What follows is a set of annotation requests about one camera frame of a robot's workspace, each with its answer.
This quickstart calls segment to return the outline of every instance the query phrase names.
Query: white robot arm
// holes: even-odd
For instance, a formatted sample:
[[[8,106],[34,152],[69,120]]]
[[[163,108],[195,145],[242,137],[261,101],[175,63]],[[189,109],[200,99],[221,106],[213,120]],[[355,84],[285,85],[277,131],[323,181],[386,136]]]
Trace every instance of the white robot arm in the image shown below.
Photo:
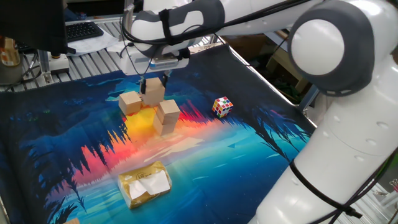
[[[398,43],[397,10],[383,0],[196,0],[140,12],[129,36],[151,57],[177,54],[203,35],[290,26],[294,67],[322,93],[339,97],[252,224],[330,222],[320,219],[336,206],[315,191],[344,205],[397,148],[398,66],[390,55]]]

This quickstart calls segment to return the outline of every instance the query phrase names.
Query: black cable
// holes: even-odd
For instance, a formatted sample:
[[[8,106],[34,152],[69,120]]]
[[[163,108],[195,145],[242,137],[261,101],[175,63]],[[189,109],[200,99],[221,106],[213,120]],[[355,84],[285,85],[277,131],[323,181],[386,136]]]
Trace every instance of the black cable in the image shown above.
[[[39,67],[40,67],[40,65],[34,66],[33,68],[28,69],[28,71],[26,71],[25,73],[31,72],[31,70],[33,70],[33,69],[35,69],[35,68],[39,68]],[[39,70],[39,72],[36,74],[35,77],[33,77],[33,78],[28,78],[28,79],[26,79],[26,80],[20,80],[20,81],[18,81],[18,82],[15,82],[14,84],[10,84],[10,85],[8,85],[8,88],[6,88],[6,90],[4,90],[4,91],[7,92],[8,90],[10,90],[12,87],[14,87],[14,86],[16,86],[16,85],[24,84],[24,83],[33,81],[33,80],[35,80],[36,78],[38,78],[41,74],[42,74],[42,71]]]
[[[122,29],[122,27],[124,27],[124,25],[122,24],[122,17],[120,17],[119,23],[120,23],[120,28]],[[157,48],[154,50],[154,53],[153,53],[152,57],[150,58],[150,61],[149,61],[149,63],[148,63],[147,69],[145,69],[145,72],[144,72],[143,74],[140,74],[140,73],[137,71],[136,66],[134,65],[134,63],[133,63],[132,60],[131,60],[131,56],[130,56],[129,50],[127,49],[126,42],[124,41],[124,35],[123,35],[123,33],[122,33],[122,39],[123,39],[124,48],[126,49],[127,56],[128,56],[129,59],[130,59],[130,62],[131,62],[131,65],[132,65],[133,69],[136,71],[137,75],[139,75],[139,76],[145,75],[145,74],[147,73],[149,67],[150,67],[150,64],[152,63],[152,59],[155,57]]]
[[[145,75],[145,74],[147,73],[147,71],[148,71],[148,69],[149,69],[149,67],[150,67],[150,64],[152,63],[152,60],[153,60],[153,58],[155,57],[156,51],[159,49],[159,47],[157,47],[157,48],[154,50],[154,53],[153,53],[152,57],[150,58],[148,67],[146,68],[145,72],[144,72],[143,74],[140,74],[140,73],[137,71],[136,66],[134,65],[134,62],[131,60],[130,53],[129,53],[128,49],[127,49],[127,47],[132,47],[132,46],[134,46],[134,42],[128,43],[128,44],[126,45],[125,40],[124,40],[124,38],[125,38],[124,34],[126,34],[126,33],[123,32],[123,31],[125,30],[125,29],[123,29],[123,28],[125,28],[125,26],[124,26],[124,22],[123,22],[123,19],[124,19],[124,18],[123,18],[123,19],[122,19],[122,18],[123,18],[123,17],[120,17],[120,19],[119,19],[119,24],[120,24],[120,29],[122,30],[122,39],[123,39],[123,43],[124,43],[124,48],[123,48],[122,51],[120,52],[120,57],[122,58],[122,53],[123,53],[124,50],[126,50],[127,56],[129,57],[130,62],[131,62],[131,64],[132,64],[132,67],[134,68],[134,70],[136,71],[136,73],[137,73],[138,75],[140,75],[140,76]],[[186,33],[186,31],[188,31],[188,30],[191,29],[192,27],[196,27],[196,26],[201,27],[202,25],[199,25],[199,24],[192,25],[192,26],[186,28],[181,34]]]
[[[197,37],[201,37],[201,36],[203,36],[203,33],[208,33],[208,34],[215,33],[215,32],[219,31],[220,29],[222,29],[224,27],[233,26],[233,25],[236,25],[236,24],[241,24],[241,23],[244,23],[244,22],[249,22],[249,21],[252,21],[252,20],[255,20],[255,19],[266,17],[268,15],[283,11],[285,9],[288,9],[290,7],[294,7],[294,6],[299,5],[299,4],[303,4],[303,3],[308,2],[308,1],[309,0],[293,0],[293,1],[280,2],[280,3],[275,4],[273,6],[270,6],[270,7],[267,7],[265,9],[262,9],[260,11],[254,12],[254,13],[252,13],[250,15],[246,15],[246,16],[241,17],[239,19],[235,19],[233,21],[227,22],[227,23],[225,23],[225,24],[223,24],[222,26],[219,26],[219,27],[207,28],[205,30],[198,30],[198,31],[193,30],[191,33],[185,35],[184,37],[182,37],[182,34],[173,36],[173,40],[175,42],[182,42],[182,41],[187,40],[187,39],[194,39],[194,38],[197,38]],[[123,14],[123,19],[122,19],[123,24],[124,24],[126,16],[127,16],[127,12],[125,12]],[[162,44],[164,45],[164,44],[167,44],[167,40],[166,39],[140,40],[140,39],[135,38],[134,36],[132,36],[126,30],[126,28],[124,26],[122,26],[121,29],[122,29],[123,34],[126,35],[127,40],[130,40],[131,42],[145,43],[145,44],[151,44],[151,45],[162,45]]]
[[[122,49],[122,51],[120,51],[120,53],[119,53],[119,55],[120,55],[120,58],[123,58],[122,57],[122,55],[123,55],[123,52],[127,49],[127,47],[133,47],[134,46],[134,43],[133,42],[130,42],[130,43],[127,43],[127,46],[126,45],[124,45],[124,47],[123,47],[123,49]]]
[[[389,166],[391,165],[392,161],[394,160],[394,156],[397,154],[397,149],[388,157],[388,159],[381,165],[366,181],[365,183],[354,193],[354,195],[343,205],[343,206],[350,206],[362,198],[365,194],[367,194],[380,180],[380,178],[386,173]],[[309,224],[319,224],[331,217],[333,217],[329,224],[334,223],[338,217],[341,215],[341,211],[335,210],[324,217],[315,220]]]
[[[275,53],[280,49],[280,47],[282,46],[282,44],[289,38],[289,36],[287,36],[285,39],[282,40],[282,42],[275,48],[275,50],[273,51],[272,55],[270,56],[267,64],[271,61],[272,57],[275,55]],[[242,61],[238,61],[234,58],[235,61],[239,62],[240,64],[246,66],[246,67],[252,67],[252,65],[246,65],[244,63],[242,63]]]

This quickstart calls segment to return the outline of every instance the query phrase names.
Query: table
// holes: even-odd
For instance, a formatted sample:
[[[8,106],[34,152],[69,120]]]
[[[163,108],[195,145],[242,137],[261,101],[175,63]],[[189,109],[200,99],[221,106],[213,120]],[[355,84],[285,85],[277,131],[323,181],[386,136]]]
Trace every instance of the table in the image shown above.
[[[117,36],[117,21],[98,22]],[[116,99],[124,91],[137,91],[138,77],[117,72],[117,54],[105,50],[71,59],[69,73],[53,76],[61,84],[0,95],[0,101],[18,102],[12,110],[5,110],[12,116],[1,114],[1,118],[14,127],[30,130],[23,141],[16,139],[20,136],[12,129],[0,129],[0,134],[9,142],[20,142],[6,146],[18,153],[10,159],[17,173],[31,171],[30,179],[19,178],[24,196],[30,198],[31,215],[46,222],[57,217],[79,217],[82,223],[159,223],[156,217],[171,223],[205,223],[206,218],[213,223],[247,222],[289,161],[304,147],[314,127],[260,74],[240,65],[241,58],[233,50],[221,46],[201,55],[194,55],[187,68],[172,74],[166,99],[175,99],[183,115],[176,135],[165,139],[150,130],[152,108],[143,108],[135,116],[122,116]],[[37,80],[13,91],[42,85]],[[214,119],[209,113],[213,100],[224,94],[235,109],[226,119]],[[32,156],[50,162],[50,170],[60,169],[64,175],[61,184],[57,184],[58,172],[43,173],[32,168],[35,161],[24,162],[23,158]],[[167,166],[173,189],[129,211],[114,176],[154,159]],[[39,200],[26,195],[31,187],[40,195]],[[60,205],[50,214],[52,218],[45,206],[40,206],[47,203],[46,197],[54,208]],[[369,209],[377,210],[364,206],[371,201],[371,197],[366,198],[355,209],[366,214]],[[153,214],[162,209],[165,212]],[[377,219],[365,215],[362,222],[377,223]],[[360,221],[342,215],[339,222]]]

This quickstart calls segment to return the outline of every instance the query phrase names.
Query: wooden cube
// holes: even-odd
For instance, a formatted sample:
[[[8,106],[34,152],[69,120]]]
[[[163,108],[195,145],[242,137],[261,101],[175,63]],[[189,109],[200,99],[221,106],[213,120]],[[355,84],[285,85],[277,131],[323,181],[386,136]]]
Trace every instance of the wooden cube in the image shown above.
[[[165,100],[159,103],[156,115],[159,117],[161,124],[174,124],[180,117],[180,108],[174,100]]]
[[[146,105],[157,106],[164,99],[164,91],[165,88],[159,78],[148,78],[145,94],[141,94],[142,100]]]
[[[165,134],[169,134],[172,133],[174,131],[175,128],[175,123],[172,124],[162,124],[160,122],[160,119],[157,115],[155,115],[155,119],[154,119],[154,128],[156,129],[156,132],[159,135],[165,135]]]
[[[135,91],[120,94],[119,107],[125,115],[136,113],[141,109],[141,99]]]
[[[64,224],[80,224],[80,222],[79,222],[79,219],[74,218],[74,219],[72,219],[69,222],[66,222]]]

